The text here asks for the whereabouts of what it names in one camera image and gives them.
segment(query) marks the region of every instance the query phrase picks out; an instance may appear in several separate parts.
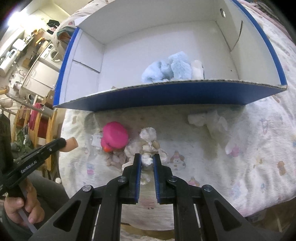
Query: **light blue plush toy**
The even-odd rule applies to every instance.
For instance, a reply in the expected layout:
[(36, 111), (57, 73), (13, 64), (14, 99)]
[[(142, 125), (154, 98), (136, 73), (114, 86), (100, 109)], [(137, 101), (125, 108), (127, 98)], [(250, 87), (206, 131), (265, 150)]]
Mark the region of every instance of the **light blue plush toy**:
[(164, 78), (164, 74), (161, 72), (160, 67), (161, 61), (156, 61), (149, 65), (142, 74), (142, 81), (144, 83), (161, 81)]
[(142, 81), (144, 83), (159, 82), (163, 80), (170, 80), (174, 77), (170, 65), (165, 61), (156, 61), (145, 69), (142, 74)]
[(174, 73), (174, 80), (191, 79), (191, 66), (188, 61), (188, 56), (183, 51), (171, 55), (168, 60)]
[(168, 62), (161, 60), (149, 65), (142, 74), (142, 82), (152, 83), (165, 80), (189, 80), (192, 70), (188, 56), (183, 52), (171, 55)]

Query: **cartoon print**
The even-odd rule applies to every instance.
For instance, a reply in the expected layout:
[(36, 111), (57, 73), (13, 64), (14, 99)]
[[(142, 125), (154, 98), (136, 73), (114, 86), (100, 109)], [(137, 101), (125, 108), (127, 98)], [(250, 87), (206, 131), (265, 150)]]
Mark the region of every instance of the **cartoon print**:
[(189, 185), (196, 186), (196, 187), (200, 186), (200, 183), (198, 181), (196, 181), (194, 177), (191, 177), (191, 179), (187, 183)]
[(77, 116), (74, 116), (73, 117), (73, 120), (72, 120), (72, 124), (75, 124), (76, 123), (76, 119), (77, 119)]
[(278, 169), (279, 169), (279, 175), (280, 176), (283, 176), (286, 173), (286, 169), (285, 169), (284, 165), (285, 165), (285, 163), (283, 161), (279, 161), (279, 163), (277, 165)]
[(264, 193), (264, 191), (265, 191), (265, 184), (264, 183), (261, 184), (260, 189), (261, 189), (261, 192)]
[(175, 151), (174, 155), (170, 158), (168, 166), (174, 171), (180, 171), (186, 167), (185, 157)]
[(296, 148), (296, 135), (292, 136), (292, 144), (293, 144), (293, 147)]
[(268, 130), (268, 122), (265, 118), (260, 119), (261, 123), (262, 123), (262, 130), (263, 130), (263, 134), (265, 135), (267, 133)]
[(276, 101), (276, 102), (280, 102), (280, 100), (279, 100), (279, 98), (278, 97), (276, 97), (276, 95), (272, 95), (272, 98), (274, 98), (274, 100)]
[(233, 196), (233, 200), (239, 198), (240, 195), (242, 194), (242, 192), (240, 190), (240, 186), (241, 186), (241, 184), (239, 181), (233, 185), (233, 187), (230, 191), (230, 195)]
[(253, 168), (255, 168), (255, 166), (258, 166), (258, 165), (261, 165), (263, 163), (263, 160), (262, 160), (262, 158), (257, 158), (256, 159), (256, 163), (254, 164), (254, 166), (253, 166)]
[(284, 64), (283, 69), (286, 70), (286, 71), (290, 71), (289, 66), (286, 65), (286, 64)]
[(87, 174), (88, 174), (89, 176), (94, 175), (94, 165), (92, 165), (92, 164), (87, 164), (87, 165), (86, 165), (86, 169), (87, 169)]
[(235, 146), (233, 147), (231, 153), (229, 153), (229, 155), (231, 155), (232, 157), (238, 157), (240, 153), (239, 147), (235, 144)]

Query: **red cloth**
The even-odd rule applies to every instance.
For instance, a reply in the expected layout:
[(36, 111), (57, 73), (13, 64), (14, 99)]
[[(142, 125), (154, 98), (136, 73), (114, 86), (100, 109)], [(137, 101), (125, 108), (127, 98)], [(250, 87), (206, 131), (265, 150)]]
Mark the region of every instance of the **red cloth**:
[[(40, 103), (36, 103), (34, 106), (38, 109), (42, 108), (42, 105)], [(38, 114), (38, 111), (32, 110), (29, 124), (28, 124), (29, 128), (32, 131), (34, 130), (34, 127), (35, 127), (35, 121), (37, 118), (37, 114)], [(46, 138), (47, 124), (48, 124), (48, 120), (45, 118), (41, 118), (40, 124), (39, 124), (39, 129), (38, 129), (38, 137)]]

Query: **cardboard box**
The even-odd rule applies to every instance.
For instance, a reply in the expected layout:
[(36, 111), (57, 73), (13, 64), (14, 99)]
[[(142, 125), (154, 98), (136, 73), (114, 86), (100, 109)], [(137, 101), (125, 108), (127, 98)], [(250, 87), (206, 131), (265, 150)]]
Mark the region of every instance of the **cardboard box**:
[(49, 93), (47, 94), (47, 96), (45, 98), (43, 98), (41, 104), (45, 105), (48, 108), (53, 107), (54, 104), (54, 90), (50, 90)]
[[(204, 80), (141, 82), (152, 62), (179, 51), (203, 63)], [(270, 41), (238, 1), (116, 0), (74, 32), (54, 105), (90, 111), (166, 104), (245, 105), (286, 89)]]

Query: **kitchen cabinet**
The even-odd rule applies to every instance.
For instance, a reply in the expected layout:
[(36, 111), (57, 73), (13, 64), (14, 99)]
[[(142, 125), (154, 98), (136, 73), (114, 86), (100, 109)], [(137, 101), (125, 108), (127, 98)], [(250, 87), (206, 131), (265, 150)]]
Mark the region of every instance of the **kitchen cabinet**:
[(36, 61), (29, 71), (22, 90), (27, 93), (46, 97), (55, 88), (59, 73), (40, 61)]

